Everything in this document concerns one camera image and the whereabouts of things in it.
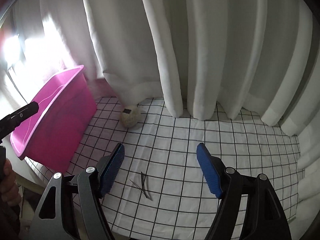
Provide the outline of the person left hand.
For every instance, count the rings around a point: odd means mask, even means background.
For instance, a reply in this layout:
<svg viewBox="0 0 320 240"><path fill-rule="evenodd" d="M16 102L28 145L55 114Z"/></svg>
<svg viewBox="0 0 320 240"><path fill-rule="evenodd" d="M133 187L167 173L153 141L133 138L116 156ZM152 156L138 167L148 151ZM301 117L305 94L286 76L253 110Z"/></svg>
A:
<svg viewBox="0 0 320 240"><path fill-rule="evenodd" d="M16 184L16 173L12 169L11 162L6 159L3 167L4 179L1 182L1 198L9 206L20 204L22 198Z"/></svg>

